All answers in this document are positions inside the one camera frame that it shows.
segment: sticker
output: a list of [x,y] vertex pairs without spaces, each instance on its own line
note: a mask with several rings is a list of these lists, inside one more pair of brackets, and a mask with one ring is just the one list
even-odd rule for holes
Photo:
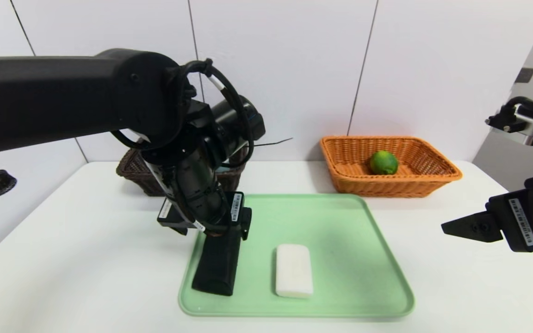
[[172,203],[169,200],[163,201],[163,206],[161,207],[161,210],[159,211],[158,219],[165,219],[167,217],[167,214],[170,211],[170,207],[172,206]]
[[194,221],[192,222],[192,224],[197,227],[197,229],[201,230],[201,232],[205,231],[205,226],[201,225],[201,223],[199,223],[198,221]]
[[532,228],[527,222],[527,218],[520,201],[518,199],[509,199],[509,205],[511,206],[511,210],[514,211],[515,219],[518,221],[518,225],[520,225],[520,230],[522,231],[526,245],[531,247],[533,245],[533,232]]
[[240,193],[234,194],[231,202],[231,221],[237,222],[237,217],[240,214],[240,206],[242,205],[242,195]]

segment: brown wicker basket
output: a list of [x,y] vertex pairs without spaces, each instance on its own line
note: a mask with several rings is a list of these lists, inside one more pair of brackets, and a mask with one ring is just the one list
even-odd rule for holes
[[[230,162],[238,163],[248,153],[248,148],[242,148],[235,153]],[[240,183],[240,176],[244,171],[246,164],[238,168],[229,169],[226,172],[217,173],[217,180],[222,184],[224,191],[235,191]],[[140,150],[129,149],[127,154],[123,156],[122,160],[118,164],[117,174],[121,177],[125,177],[128,180],[133,181],[139,185],[143,192],[151,197],[163,196],[163,191],[153,177],[151,171],[145,165],[143,158],[141,157]]]
[[[416,137],[328,136],[320,146],[338,192],[365,197],[425,197],[462,177],[446,157]],[[372,174],[369,160],[379,150],[396,156],[396,174]]]

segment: lime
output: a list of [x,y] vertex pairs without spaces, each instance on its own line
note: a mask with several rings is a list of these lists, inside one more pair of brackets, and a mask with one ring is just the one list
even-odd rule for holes
[[398,160],[391,152],[380,150],[373,154],[370,168],[376,175],[393,175],[398,171]]

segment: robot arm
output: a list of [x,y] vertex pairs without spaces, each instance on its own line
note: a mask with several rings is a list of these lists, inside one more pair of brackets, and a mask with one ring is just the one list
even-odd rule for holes
[[[225,97],[213,110],[192,99],[196,91],[186,76],[194,72]],[[127,139],[119,131],[126,128],[144,142]],[[256,108],[210,60],[178,66],[165,55],[125,49],[95,57],[0,58],[0,151],[105,131],[142,151],[178,215],[161,225],[207,234],[193,287],[231,295],[252,214],[243,193],[222,190],[215,171],[252,155],[254,139],[265,133]],[[245,146],[243,160],[225,163]]]
[[[486,120],[491,130],[533,146],[533,101],[514,97]],[[446,234],[482,242],[503,240],[516,252],[533,252],[533,177],[524,190],[489,198],[486,211],[444,223]]]

